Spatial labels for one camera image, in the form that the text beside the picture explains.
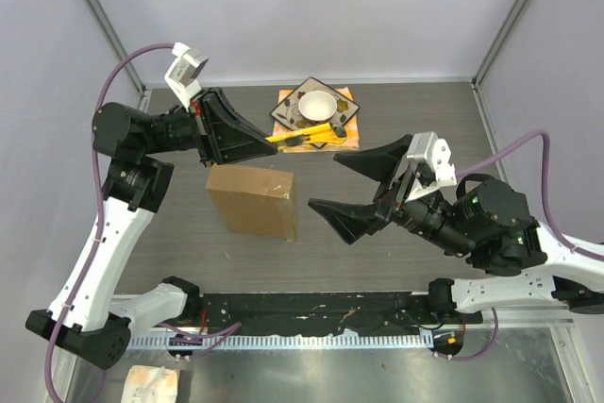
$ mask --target white wall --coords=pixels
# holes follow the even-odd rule
[[[604,242],[603,30],[602,0],[533,0],[483,87],[499,146],[537,127],[549,131],[553,214],[563,231],[597,243]],[[505,162],[539,215],[540,154],[534,143]],[[576,321],[604,401],[604,317]]]
[[[46,341],[25,319],[48,307],[90,232],[90,121],[115,59],[82,0],[0,0],[0,17],[0,390],[31,402]],[[124,78],[110,98],[137,99]]]
[[[126,48],[182,41],[214,82],[473,76],[513,0],[101,0]],[[163,65],[136,65],[160,83]]]

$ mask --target white bowl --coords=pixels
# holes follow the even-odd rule
[[[315,90],[304,94],[298,101],[300,114],[313,123],[324,123],[333,117],[338,109],[338,102],[331,94]]]

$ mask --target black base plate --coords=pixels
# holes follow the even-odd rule
[[[428,296],[411,293],[205,294],[210,333],[239,321],[236,334],[322,337],[345,329],[360,336],[416,334],[414,322],[400,317],[401,308],[421,324],[440,324],[428,311]],[[482,315],[464,315],[466,324]],[[445,321],[460,324],[461,315]]]

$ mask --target metal frame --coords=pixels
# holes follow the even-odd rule
[[[120,38],[118,37],[117,33],[115,32],[113,25],[111,25],[107,13],[103,9],[103,6],[99,2],[99,0],[84,0],[84,3],[86,4],[86,7],[88,7],[88,10],[94,18],[94,21],[101,29],[101,32],[107,40],[111,51],[113,51],[113,54],[115,54],[115,57],[117,57],[119,60],[123,60],[127,56],[127,51],[122,45],[122,42],[120,41]],[[128,79],[130,79],[130,82],[134,86],[134,89],[140,96],[142,96],[144,94],[144,85],[138,73],[134,69],[134,66],[129,63],[125,67],[125,70]]]
[[[65,351],[61,348],[55,348],[53,353],[53,380],[55,382],[55,389],[59,396],[64,397],[69,391],[69,386],[72,382],[74,370],[76,369],[77,357],[72,353]],[[38,396],[34,401],[40,403],[53,403],[52,398],[46,390],[44,380],[39,380]]]
[[[111,25],[109,18],[104,11],[99,0],[84,0],[88,9],[90,10],[92,17],[97,22],[101,32],[105,36],[109,47],[118,59],[123,59],[127,52],[120,41],[115,29]],[[513,30],[520,21],[523,13],[529,6],[530,0],[514,0],[512,8],[510,9],[505,21],[499,28],[495,39],[493,40],[484,60],[480,64],[476,76],[473,78],[468,77],[449,77],[449,78],[384,78],[384,79],[355,79],[356,83],[402,83],[402,82],[470,82],[474,91],[474,95],[477,101],[478,111],[482,122],[485,127],[487,138],[491,149],[496,153],[497,145],[495,141],[496,131],[493,127],[489,111],[485,108],[481,92],[481,84],[485,77],[491,70],[495,60],[502,51],[505,43],[512,34]],[[126,66],[127,76],[134,86],[135,90],[140,96],[138,107],[147,111],[149,101],[151,98],[151,90],[147,90],[147,87],[141,81],[141,78],[137,74],[134,67],[129,64]],[[351,83],[352,80],[330,80],[330,83],[341,84]],[[296,85],[297,81],[262,81],[262,82],[245,82],[245,83],[221,83],[222,86],[242,86],[242,85]],[[150,85],[148,89],[158,88]],[[497,170],[501,179],[510,182],[510,175],[506,172],[502,163],[497,164]],[[117,297],[117,300],[128,299],[129,296],[125,295]],[[580,357],[579,350],[577,348],[577,329],[574,327],[571,314],[562,308],[548,306],[544,307],[524,307],[524,308],[509,308],[509,309],[498,309],[499,325],[502,328],[518,328],[518,327],[550,327],[552,339],[556,346],[564,374],[566,375],[567,382],[573,398],[576,401],[593,402],[596,401],[593,395],[593,389],[590,386],[590,382],[587,379],[587,374]],[[485,312],[485,321],[492,322],[491,314]],[[484,325],[480,326],[468,326],[468,328],[484,328]],[[58,350],[55,354],[56,361],[63,362],[64,367],[60,367],[62,370],[58,370],[56,377],[61,378],[61,382],[58,383],[60,388],[65,388],[67,383],[71,380],[72,373],[69,369],[73,369],[75,364],[75,357],[62,351]]]
[[[493,40],[493,43],[491,44],[491,47],[489,48],[487,55],[484,57],[484,60],[482,61],[482,63],[480,64],[480,67],[478,68],[476,77],[473,80],[473,84],[475,86],[479,87],[480,84],[482,83],[482,81],[484,80],[484,78],[489,73],[491,66],[493,65],[497,56],[501,52],[501,49],[503,48],[504,44],[510,37],[510,34],[512,33],[516,24],[518,23],[518,20],[521,18],[522,14],[527,9],[527,6],[529,5],[529,3],[530,3],[530,0],[514,0],[514,2],[512,4],[512,8],[510,9],[510,12],[508,13],[508,16],[506,17],[503,24],[499,28],[499,31],[495,35],[495,39]]]
[[[597,402],[594,388],[589,382],[576,345],[577,328],[552,327],[550,332],[573,400],[585,403]]]
[[[184,330],[196,333],[199,327],[185,327]],[[218,341],[218,337],[208,339],[203,345],[183,344],[175,341],[173,331],[166,328],[150,329],[128,344],[129,351],[161,350],[190,351],[205,349]],[[261,337],[235,335],[228,337],[216,349],[220,351],[283,351],[283,350],[334,350],[334,349],[424,349],[432,348],[432,332],[421,330],[418,334],[390,335],[383,337],[361,337],[354,331],[346,330],[342,335],[324,337],[280,337],[268,335]]]

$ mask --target orange placemat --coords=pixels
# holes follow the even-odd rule
[[[350,99],[352,98],[352,93],[348,89],[348,87],[344,87],[343,89],[337,89],[338,92],[347,96]],[[279,90],[279,98],[277,103],[280,103],[285,99],[286,96],[291,94],[293,90]],[[312,145],[300,145],[295,146],[293,148],[287,148],[283,150],[283,153],[310,153],[313,151],[342,151],[342,150],[358,150],[359,149],[359,126],[357,124],[357,117],[359,115],[355,115],[352,119],[346,124],[346,134],[347,139],[344,143],[336,144],[336,143],[328,143],[323,148],[317,148]],[[277,134],[285,134],[286,132],[291,132],[291,130],[279,122],[275,122],[275,126],[273,127],[273,135]]]

